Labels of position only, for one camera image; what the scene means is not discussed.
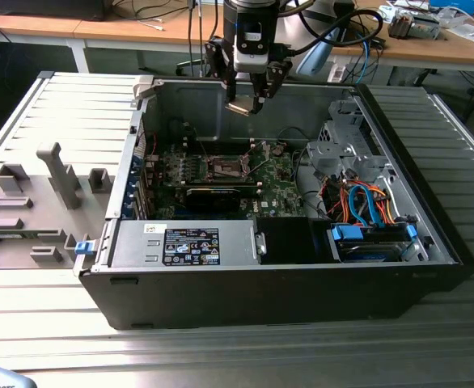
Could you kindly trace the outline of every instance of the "computer case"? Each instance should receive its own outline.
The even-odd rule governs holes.
[[[104,20],[113,0],[0,0],[0,15]]]

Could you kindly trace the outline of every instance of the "side panel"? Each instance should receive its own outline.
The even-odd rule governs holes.
[[[397,318],[449,268],[335,268],[83,273],[80,281],[116,329],[309,323]]]

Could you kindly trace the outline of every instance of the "table leg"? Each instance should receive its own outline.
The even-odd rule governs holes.
[[[90,73],[86,54],[84,53],[84,50],[86,49],[84,40],[69,39],[66,41],[66,43],[68,44],[68,47],[72,49],[72,53],[74,54],[75,65],[77,65],[77,71],[79,73]]]

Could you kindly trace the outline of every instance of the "metal frame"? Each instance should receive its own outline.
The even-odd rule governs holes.
[[[449,254],[459,263],[464,264],[467,271],[471,274],[474,273],[472,253],[469,251],[467,244],[461,239],[451,219],[446,215],[446,211],[399,139],[390,121],[384,115],[367,86],[359,85],[357,90],[361,98],[356,98],[356,102],[363,112],[369,113],[365,118],[372,130],[378,135],[378,140],[384,152],[391,154],[397,161],[396,166],[393,167],[400,178],[404,179],[405,183],[412,189],[418,204],[422,207],[421,215],[429,218],[430,224],[439,233],[440,240],[446,243]]]

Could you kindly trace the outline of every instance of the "white label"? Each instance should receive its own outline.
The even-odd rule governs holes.
[[[143,226],[143,233],[165,233],[167,224],[145,224]]]

